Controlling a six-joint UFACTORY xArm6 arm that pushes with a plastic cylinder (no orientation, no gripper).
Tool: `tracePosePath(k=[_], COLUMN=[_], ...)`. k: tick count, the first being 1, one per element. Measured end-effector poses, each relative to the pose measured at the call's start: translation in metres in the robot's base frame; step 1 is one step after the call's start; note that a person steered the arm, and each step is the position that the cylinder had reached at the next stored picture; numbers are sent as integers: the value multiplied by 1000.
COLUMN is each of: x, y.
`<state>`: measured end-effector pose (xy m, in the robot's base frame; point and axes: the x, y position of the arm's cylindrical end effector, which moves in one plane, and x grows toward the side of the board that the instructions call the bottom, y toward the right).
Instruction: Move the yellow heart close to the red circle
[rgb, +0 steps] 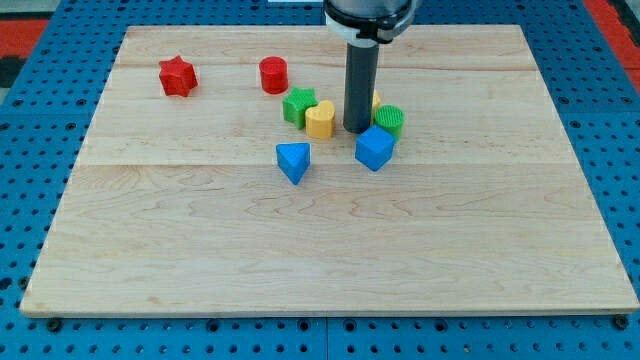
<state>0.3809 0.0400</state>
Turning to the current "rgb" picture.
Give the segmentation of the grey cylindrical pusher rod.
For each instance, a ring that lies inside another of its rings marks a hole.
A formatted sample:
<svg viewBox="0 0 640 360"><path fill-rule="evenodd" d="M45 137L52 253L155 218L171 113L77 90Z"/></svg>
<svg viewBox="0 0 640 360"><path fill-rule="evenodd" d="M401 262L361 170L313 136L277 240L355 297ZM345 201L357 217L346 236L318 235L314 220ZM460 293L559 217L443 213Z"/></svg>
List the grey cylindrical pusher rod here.
<svg viewBox="0 0 640 360"><path fill-rule="evenodd" d="M343 127L360 134L371 124L379 46L347 46Z"/></svg>

